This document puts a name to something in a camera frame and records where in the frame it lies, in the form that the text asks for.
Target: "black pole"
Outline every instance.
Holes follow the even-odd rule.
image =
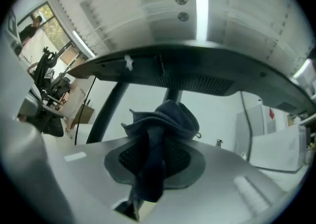
[[[101,142],[105,131],[107,130],[109,123],[115,110],[118,107],[120,100],[122,99],[126,89],[128,88],[128,83],[118,82],[113,88],[112,92],[108,96],[106,102],[104,103],[102,109],[100,110],[95,122],[90,131],[87,144],[88,143],[98,143]]]
[[[173,100],[174,102],[180,102],[182,97],[182,91],[175,89],[167,89],[164,95],[163,102],[167,100]]]

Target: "ceiling light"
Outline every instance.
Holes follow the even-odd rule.
[[[301,68],[294,74],[294,78],[298,78],[304,71],[305,69],[307,68],[307,66],[310,64],[311,60],[310,59],[307,59],[305,61],[305,63],[301,66]]]
[[[80,42],[80,44],[85,48],[85,50],[92,56],[95,57],[95,54],[88,48],[88,46],[84,43],[84,41],[80,38],[80,36],[77,34],[75,30],[73,30],[73,34],[76,37],[76,39]]]
[[[206,41],[208,29],[208,0],[196,0],[197,40]]]

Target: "white sticker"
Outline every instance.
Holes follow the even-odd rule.
[[[72,155],[66,155],[64,158],[65,158],[66,162],[71,162],[71,161],[74,161],[74,160],[77,160],[77,159],[80,159],[80,158],[84,158],[86,156],[87,156],[86,153],[79,152],[79,153],[72,154]]]

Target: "ceiling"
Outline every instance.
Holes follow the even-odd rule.
[[[196,37],[196,0],[185,5],[176,0],[59,1],[97,55]],[[243,52],[286,76],[293,76],[315,45],[295,0],[209,0],[208,4],[208,41]],[[188,14],[187,21],[178,19],[181,12]]]

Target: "black cable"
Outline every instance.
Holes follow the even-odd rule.
[[[251,147],[252,147],[252,135],[253,134],[252,134],[252,128],[251,128],[249,116],[248,116],[247,109],[246,109],[246,106],[245,106],[245,101],[243,99],[242,91],[240,91],[240,97],[241,97],[242,107],[243,107],[243,110],[245,112],[246,120],[247,120],[248,128],[249,128],[249,147],[248,147],[248,154],[247,154],[247,161],[249,162],[250,152],[251,152]]]
[[[83,109],[84,109],[85,103],[86,103],[87,100],[88,100],[88,96],[89,96],[89,94],[90,94],[90,91],[91,91],[91,89],[92,89],[92,87],[93,87],[93,85],[94,85],[94,82],[95,82],[96,78],[97,78],[97,77],[95,76],[95,77],[94,77],[94,80],[93,80],[93,82],[92,82],[92,85],[90,86],[90,89],[89,89],[89,91],[88,91],[87,97],[85,98],[85,100],[84,100],[84,102],[83,102],[83,106],[82,106],[81,111],[80,111],[80,114],[79,114],[78,124],[77,124],[77,130],[76,130],[76,136],[75,136],[75,145],[77,145],[77,136],[78,136],[78,130],[79,130],[79,124],[80,124],[80,119],[81,119],[82,111],[83,111]]]

